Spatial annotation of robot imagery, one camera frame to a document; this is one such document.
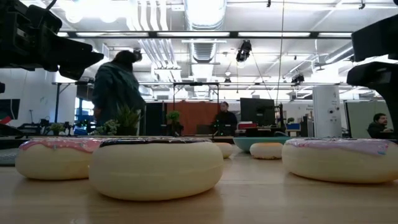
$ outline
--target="potted plant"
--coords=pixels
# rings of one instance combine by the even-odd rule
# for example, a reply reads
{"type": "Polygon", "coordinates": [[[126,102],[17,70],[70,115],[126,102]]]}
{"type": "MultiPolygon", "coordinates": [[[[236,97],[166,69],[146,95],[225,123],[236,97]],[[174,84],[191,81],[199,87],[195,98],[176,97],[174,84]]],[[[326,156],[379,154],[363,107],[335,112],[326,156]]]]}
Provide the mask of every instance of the potted plant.
{"type": "Polygon", "coordinates": [[[287,124],[294,123],[294,118],[287,118],[287,124]]]}
{"type": "Polygon", "coordinates": [[[124,105],[120,108],[116,121],[118,122],[118,136],[135,136],[137,135],[137,124],[140,120],[140,113],[135,109],[124,105]]]}
{"type": "Polygon", "coordinates": [[[58,136],[60,132],[65,130],[66,128],[62,123],[53,123],[50,126],[50,131],[52,131],[55,136],[58,136]]]}
{"type": "Polygon", "coordinates": [[[166,119],[167,121],[170,121],[170,129],[169,129],[169,134],[171,135],[176,135],[176,133],[178,135],[181,135],[181,131],[183,129],[183,127],[180,125],[180,112],[178,111],[170,111],[167,115],[166,115],[166,119]]]}
{"type": "Polygon", "coordinates": [[[90,135],[94,136],[114,136],[118,132],[119,123],[113,119],[104,123],[104,125],[97,127],[95,131],[90,133],[90,135]]]}

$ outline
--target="computer monitor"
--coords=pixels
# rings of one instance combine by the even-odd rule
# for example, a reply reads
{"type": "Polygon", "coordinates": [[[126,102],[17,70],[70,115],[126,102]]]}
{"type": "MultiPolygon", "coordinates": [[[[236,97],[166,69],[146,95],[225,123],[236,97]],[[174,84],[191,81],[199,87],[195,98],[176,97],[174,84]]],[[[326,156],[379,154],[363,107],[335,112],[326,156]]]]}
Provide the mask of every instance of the computer monitor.
{"type": "Polygon", "coordinates": [[[252,121],[259,126],[275,124],[274,100],[241,98],[241,121],[252,121]]]}

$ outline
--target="small plant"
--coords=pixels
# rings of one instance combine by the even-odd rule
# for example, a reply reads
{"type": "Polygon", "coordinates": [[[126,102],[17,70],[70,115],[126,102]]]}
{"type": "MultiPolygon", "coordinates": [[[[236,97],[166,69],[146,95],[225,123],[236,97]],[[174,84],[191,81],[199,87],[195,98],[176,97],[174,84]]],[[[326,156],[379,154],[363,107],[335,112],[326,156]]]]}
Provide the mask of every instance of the small plant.
{"type": "Polygon", "coordinates": [[[103,126],[97,127],[95,131],[90,133],[90,135],[98,136],[98,135],[108,135],[114,136],[118,132],[118,127],[120,124],[115,120],[109,120],[104,123],[103,126]]]}
{"type": "Polygon", "coordinates": [[[60,132],[65,130],[66,128],[62,123],[53,123],[50,126],[50,131],[52,131],[54,135],[59,135],[60,132]]]}
{"type": "Polygon", "coordinates": [[[180,121],[180,112],[178,111],[170,111],[166,115],[166,119],[171,121],[172,123],[177,123],[180,121]]]}
{"type": "Polygon", "coordinates": [[[137,123],[140,120],[140,113],[136,110],[124,105],[120,108],[116,121],[120,124],[120,127],[136,129],[137,123]]]}
{"type": "Polygon", "coordinates": [[[115,119],[109,120],[104,125],[97,127],[90,135],[108,135],[108,136],[131,136],[137,133],[137,123],[140,120],[140,113],[130,109],[128,106],[122,106],[115,119]]]}
{"type": "Polygon", "coordinates": [[[293,122],[294,122],[294,118],[287,118],[287,123],[288,124],[293,123],[293,122]]]}

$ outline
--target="man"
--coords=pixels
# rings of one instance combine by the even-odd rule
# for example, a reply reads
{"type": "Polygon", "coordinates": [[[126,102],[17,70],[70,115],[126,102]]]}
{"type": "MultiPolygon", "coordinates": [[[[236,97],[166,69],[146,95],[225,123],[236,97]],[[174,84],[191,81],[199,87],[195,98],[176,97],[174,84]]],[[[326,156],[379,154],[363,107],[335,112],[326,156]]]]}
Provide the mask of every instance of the man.
{"type": "Polygon", "coordinates": [[[98,69],[92,98],[98,126],[114,119],[124,105],[135,110],[144,109],[145,101],[139,93],[139,83],[132,74],[132,64],[141,58],[138,51],[123,50],[114,60],[98,69]]]}
{"type": "Polygon", "coordinates": [[[386,133],[393,132],[387,126],[387,116],[384,113],[378,113],[373,116],[373,122],[369,124],[368,133],[372,138],[386,138],[386,133]]]}
{"type": "Polygon", "coordinates": [[[215,123],[221,125],[220,127],[226,131],[227,135],[234,135],[238,120],[234,113],[228,111],[228,108],[229,104],[227,102],[220,104],[220,112],[215,117],[215,123]]]}

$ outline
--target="dark jacket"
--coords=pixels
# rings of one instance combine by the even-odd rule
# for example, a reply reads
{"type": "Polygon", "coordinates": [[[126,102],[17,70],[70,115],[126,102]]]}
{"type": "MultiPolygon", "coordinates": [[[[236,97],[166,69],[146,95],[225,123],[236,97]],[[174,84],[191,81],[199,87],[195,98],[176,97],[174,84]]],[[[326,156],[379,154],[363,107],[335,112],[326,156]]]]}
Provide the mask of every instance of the dark jacket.
{"type": "Polygon", "coordinates": [[[386,126],[380,123],[372,122],[369,124],[368,133],[372,138],[382,138],[383,131],[386,129],[386,126]]]}
{"type": "Polygon", "coordinates": [[[216,115],[215,121],[219,122],[220,124],[230,124],[234,126],[238,124],[235,114],[229,111],[220,112],[218,115],[216,115]]]}
{"type": "Polygon", "coordinates": [[[108,62],[101,65],[95,75],[92,101],[101,110],[97,123],[114,119],[123,105],[142,110],[145,101],[139,93],[139,83],[132,72],[122,66],[108,62]]]}

